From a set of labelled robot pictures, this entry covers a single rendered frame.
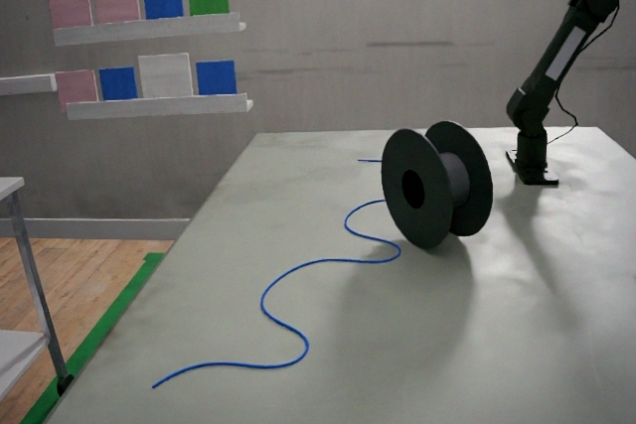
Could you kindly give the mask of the black cable reel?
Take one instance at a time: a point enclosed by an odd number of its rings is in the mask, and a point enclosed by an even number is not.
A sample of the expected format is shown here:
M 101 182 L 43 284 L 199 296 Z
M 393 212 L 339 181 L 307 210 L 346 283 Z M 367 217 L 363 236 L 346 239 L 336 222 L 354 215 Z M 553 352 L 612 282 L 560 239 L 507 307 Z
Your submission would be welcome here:
M 448 232 L 474 235 L 491 214 L 488 160 L 472 133 L 454 121 L 437 122 L 424 135 L 410 128 L 394 132 L 383 151 L 381 179 L 395 225 L 419 248 L 438 246 Z

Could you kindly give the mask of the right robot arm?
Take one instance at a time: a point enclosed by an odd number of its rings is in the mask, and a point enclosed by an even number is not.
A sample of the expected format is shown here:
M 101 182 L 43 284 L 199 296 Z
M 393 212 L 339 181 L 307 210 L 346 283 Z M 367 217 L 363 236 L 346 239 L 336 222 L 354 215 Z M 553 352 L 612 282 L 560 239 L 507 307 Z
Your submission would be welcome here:
M 569 8 L 551 43 L 533 72 L 510 98 L 506 112 L 521 131 L 517 149 L 507 149 L 506 155 L 523 184 L 558 184 L 558 176 L 548 164 L 548 132 L 542 122 L 551 110 L 548 106 L 560 82 L 583 45 L 599 23 L 604 23 L 614 12 L 618 2 L 569 0 Z

